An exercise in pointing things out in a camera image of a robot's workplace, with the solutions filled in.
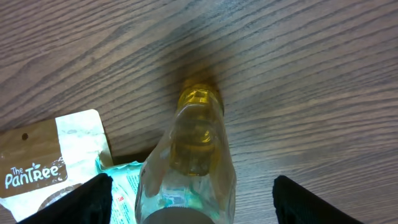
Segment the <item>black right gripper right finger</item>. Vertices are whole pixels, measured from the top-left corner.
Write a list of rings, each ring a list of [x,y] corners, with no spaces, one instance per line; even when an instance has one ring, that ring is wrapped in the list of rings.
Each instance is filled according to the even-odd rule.
[[[361,224],[292,179],[274,179],[273,202],[279,224]]]

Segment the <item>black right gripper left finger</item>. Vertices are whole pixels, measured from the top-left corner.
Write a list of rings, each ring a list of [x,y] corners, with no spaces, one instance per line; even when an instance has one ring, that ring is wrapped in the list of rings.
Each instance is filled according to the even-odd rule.
[[[109,224],[113,179],[98,174],[20,224]]]

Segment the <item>teal white snack packet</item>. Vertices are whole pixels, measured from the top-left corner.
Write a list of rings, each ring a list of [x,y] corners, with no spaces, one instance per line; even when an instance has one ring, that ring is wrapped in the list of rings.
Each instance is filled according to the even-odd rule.
[[[135,202],[141,167],[142,163],[137,161],[105,167],[101,159],[96,158],[96,172],[105,173],[113,179],[110,224],[136,224]]]

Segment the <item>brown snack packet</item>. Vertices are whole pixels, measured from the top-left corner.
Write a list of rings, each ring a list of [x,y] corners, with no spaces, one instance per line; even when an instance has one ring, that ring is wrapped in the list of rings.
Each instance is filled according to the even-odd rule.
[[[100,114],[86,110],[1,133],[1,205],[19,222],[113,165]]]

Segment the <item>silver round ball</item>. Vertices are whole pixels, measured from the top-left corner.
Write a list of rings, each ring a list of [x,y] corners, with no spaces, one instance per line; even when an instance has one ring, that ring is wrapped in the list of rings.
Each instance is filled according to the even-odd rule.
[[[236,172],[218,90],[186,87],[170,128],[139,174],[137,223],[232,223]]]

